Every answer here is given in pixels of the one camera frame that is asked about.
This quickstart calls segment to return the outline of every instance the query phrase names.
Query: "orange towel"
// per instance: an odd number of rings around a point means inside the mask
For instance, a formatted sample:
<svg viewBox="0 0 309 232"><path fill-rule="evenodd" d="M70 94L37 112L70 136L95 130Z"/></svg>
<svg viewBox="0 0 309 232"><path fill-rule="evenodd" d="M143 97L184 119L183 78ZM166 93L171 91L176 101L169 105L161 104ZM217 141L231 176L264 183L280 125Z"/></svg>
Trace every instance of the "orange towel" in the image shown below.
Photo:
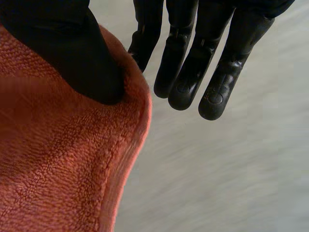
<svg viewBox="0 0 309 232"><path fill-rule="evenodd" d="M73 91L0 26L0 231L111 232L150 126L148 86L101 28L126 95L101 105Z"/></svg>

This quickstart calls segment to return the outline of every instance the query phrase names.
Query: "gray floor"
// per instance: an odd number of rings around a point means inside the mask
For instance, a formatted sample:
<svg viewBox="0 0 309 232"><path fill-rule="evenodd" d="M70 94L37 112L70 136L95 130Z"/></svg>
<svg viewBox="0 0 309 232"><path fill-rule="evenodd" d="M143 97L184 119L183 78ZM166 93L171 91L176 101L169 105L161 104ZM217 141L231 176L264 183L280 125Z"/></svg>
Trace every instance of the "gray floor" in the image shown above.
<svg viewBox="0 0 309 232"><path fill-rule="evenodd" d="M91 0L91 9L128 48L137 26L133 1ZM167 16L144 73L151 88ZM309 232L309 1L296 0L277 19L224 115L210 122L197 106L222 48L187 111L154 96L151 131L115 232Z"/></svg>

